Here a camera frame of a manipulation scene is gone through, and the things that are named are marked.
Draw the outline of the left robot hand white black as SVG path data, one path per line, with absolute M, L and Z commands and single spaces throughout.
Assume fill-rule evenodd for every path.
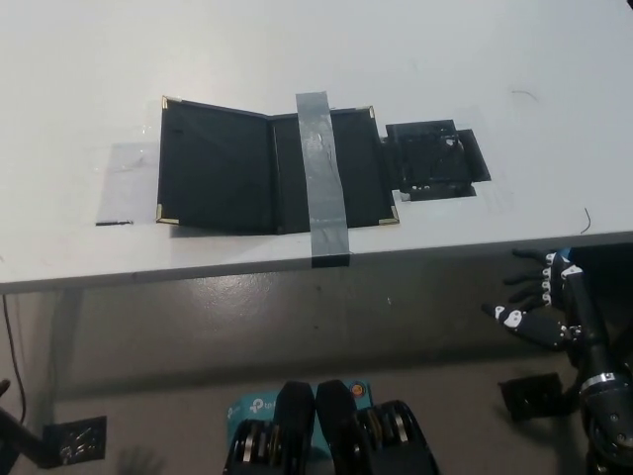
M 164 468 L 165 460 L 145 447 L 122 450 L 117 462 L 119 475 L 159 475 Z

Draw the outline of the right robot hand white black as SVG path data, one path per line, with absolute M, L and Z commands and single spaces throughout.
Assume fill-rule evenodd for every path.
M 510 334 L 550 350 L 561 349 L 567 326 L 541 311 L 562 312 L 571 294 L 571 282 L 584 272 L 562 251 L 514 249 L 512 255 L 538 263 L 532 270 L 503 279 L 506 286 L 520 287 L 505 303 L 482 305 L 482 311 Z

